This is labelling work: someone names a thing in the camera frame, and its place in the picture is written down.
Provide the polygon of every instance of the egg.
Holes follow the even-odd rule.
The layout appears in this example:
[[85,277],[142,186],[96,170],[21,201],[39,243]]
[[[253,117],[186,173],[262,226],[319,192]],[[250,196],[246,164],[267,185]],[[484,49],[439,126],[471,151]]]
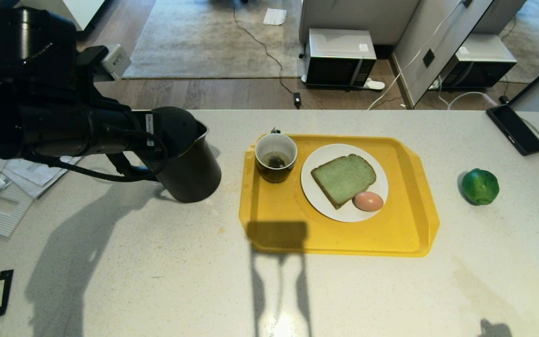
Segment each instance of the egg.
[[374,192],[361,192],[353,198],[358,209],[365,212],[379,211],[384,206],[384,200]]

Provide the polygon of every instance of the carpet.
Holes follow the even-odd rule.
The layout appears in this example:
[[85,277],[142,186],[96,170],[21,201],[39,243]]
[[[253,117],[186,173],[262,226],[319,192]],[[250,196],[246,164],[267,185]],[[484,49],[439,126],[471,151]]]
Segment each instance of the carpet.
[[517,59],[517,64],[507,73],[512,83],[531,83],[539,75],[539,0],[527,0],[513,20],[503,29],[500,37]]
[[[302,75],[299,0],[157,0],[126,79],[275,78],[280,66],[233,20],[267,45],[282,77]],[[267,8],[286,9],[281,26],[263,24]]]

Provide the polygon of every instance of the smartphone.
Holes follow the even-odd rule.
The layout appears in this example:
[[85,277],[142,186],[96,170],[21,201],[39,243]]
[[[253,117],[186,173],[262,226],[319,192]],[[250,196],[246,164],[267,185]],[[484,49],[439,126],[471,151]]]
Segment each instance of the smartphone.
[[509,139],[520,154],[527,156],[539,152],[539,139],[508,105],[486,110],[488,117]]

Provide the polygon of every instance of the toast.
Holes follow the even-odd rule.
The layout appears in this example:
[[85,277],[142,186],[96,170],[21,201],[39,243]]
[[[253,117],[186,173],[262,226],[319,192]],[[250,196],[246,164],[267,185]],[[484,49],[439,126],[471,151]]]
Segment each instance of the toast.
[[313,180],[335,209],[376,182],[374,168],[358,155],[350,154],[312,169]]

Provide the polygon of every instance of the kitchen counter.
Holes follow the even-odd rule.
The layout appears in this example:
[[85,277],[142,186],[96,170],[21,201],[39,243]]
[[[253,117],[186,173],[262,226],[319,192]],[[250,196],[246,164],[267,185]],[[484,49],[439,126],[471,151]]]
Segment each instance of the kitchen counter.
[[[210,127],[218,190],[183,205],[158,183],[66,174],[0,236],[0,271],[15,271],[0,336],[539,336],[539,154],[521,156],[483,111],[191,112]],[[539,128],[539,113],[520,115]],[[406,144],[440,217],[431,252],[252,251],[238,219],[242,163],[274,126]],[[105,156],[80,165],[115,173]],[[498,177],[491,205],[459,193],[476,167]]]

